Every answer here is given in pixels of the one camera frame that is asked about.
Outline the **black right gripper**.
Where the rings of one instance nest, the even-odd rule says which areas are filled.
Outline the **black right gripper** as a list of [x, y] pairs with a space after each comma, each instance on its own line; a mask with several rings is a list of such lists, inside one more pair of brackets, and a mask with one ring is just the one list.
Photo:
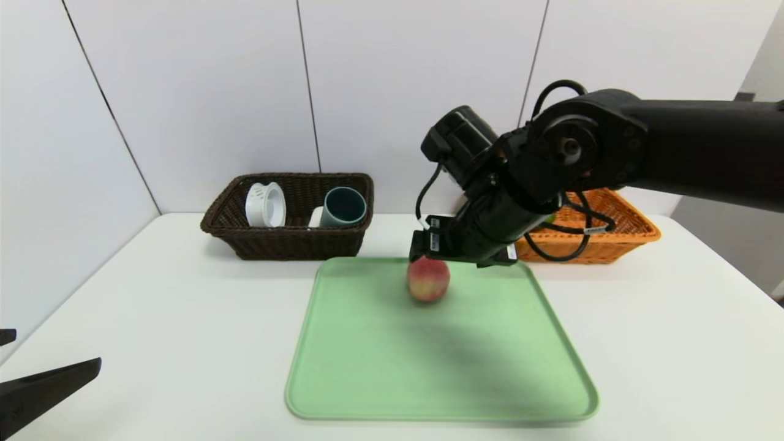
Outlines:
[[510, 266], [518, 261], [515, 242], [545, 219], [545, 203], [496, 187], [468, 199], [454, 217], [430, 215], [429, 228], [412, 234], [409, 262], [428, 257], [479, 268]]

